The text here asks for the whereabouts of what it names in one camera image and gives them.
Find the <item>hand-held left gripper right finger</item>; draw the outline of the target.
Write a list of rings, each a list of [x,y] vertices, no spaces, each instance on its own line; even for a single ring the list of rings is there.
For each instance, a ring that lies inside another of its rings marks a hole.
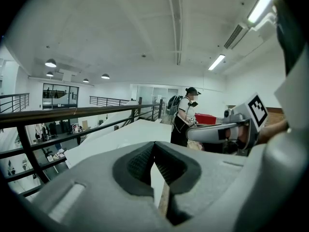
[[[236,232],[241,202],[227,198],[244,157],[190,150],[155,142],[154,161],[169,197],[156,232]]]

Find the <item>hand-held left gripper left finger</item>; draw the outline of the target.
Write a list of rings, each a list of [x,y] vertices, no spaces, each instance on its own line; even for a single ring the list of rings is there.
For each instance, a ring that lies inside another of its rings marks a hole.
[[[90,156],[45,185],[33,205],[67,232],[168,232],[154,204],[153,142]]]

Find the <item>person's right hand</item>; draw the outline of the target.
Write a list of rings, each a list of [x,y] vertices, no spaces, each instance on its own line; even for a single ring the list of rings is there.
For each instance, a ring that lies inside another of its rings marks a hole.
[[[242,125],[239,127],[238,140],[246,143],[248,140],[249,126]]]

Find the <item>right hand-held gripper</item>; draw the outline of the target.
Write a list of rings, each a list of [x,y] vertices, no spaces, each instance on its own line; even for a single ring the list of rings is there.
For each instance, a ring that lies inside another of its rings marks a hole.
[[[225,131],[230,129],[229,140],[238,146],[238,152],[251,149],[257,142],[258,135],[268,117],[267,109],[257,93],[247,101],[224,112],[223,124],[197,126],[186,131],[190,141],[200,143],[220,144],[226,141]],[[247,129],[246,141],[240,141],[238,133],[240,127]]]

